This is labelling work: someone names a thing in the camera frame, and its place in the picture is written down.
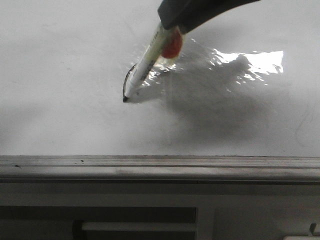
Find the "dark gap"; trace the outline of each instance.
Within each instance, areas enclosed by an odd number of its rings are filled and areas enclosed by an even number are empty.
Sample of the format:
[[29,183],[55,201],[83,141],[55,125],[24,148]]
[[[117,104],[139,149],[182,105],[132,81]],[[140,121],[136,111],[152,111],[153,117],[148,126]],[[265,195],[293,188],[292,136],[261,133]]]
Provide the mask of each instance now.
[[0,219],[86,222],[195,223],[194,207],[0,206]]

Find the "white surface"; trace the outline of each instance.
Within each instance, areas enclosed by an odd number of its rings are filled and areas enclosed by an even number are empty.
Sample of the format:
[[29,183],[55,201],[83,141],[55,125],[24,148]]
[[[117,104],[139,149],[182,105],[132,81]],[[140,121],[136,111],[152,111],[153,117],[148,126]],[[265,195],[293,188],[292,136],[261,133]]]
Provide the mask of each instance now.
[[213,71],[210,88],[196,64],[124,104],[160,2],[0,1],[0,155],[320,156],[318,0],[262,0],[187,36],[222,53],[283,51],[268,86],[228,95],[237,69]]

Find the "white marker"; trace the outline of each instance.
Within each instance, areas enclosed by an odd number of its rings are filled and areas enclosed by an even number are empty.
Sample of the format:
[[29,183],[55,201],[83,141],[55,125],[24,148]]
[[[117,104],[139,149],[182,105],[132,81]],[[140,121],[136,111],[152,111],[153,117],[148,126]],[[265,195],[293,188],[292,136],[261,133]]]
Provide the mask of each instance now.
[[160,57],[163,48],[167,45],[176,28],[173,27],[169,30],[164,29],[160,23],[156,32],[151,40],[150,45],[146,48],[141,61],[132,68],[132,72],[128,73],[126,81],[123,85],[123,102],[141,87],[142,83],[148,76],[152,67],[155,65],[157,59]]

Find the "white wall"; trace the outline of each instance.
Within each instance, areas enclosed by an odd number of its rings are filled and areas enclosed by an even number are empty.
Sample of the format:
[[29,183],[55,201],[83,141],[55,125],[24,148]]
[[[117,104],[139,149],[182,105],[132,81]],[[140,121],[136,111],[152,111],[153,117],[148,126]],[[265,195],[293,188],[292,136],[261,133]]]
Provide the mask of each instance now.
[[[160,2],[2,0],[0,155],[320,156],[317,0],[214,18],[186,36],[184,71],[122,103]],[[240,57],[213,66],[214,49]]]

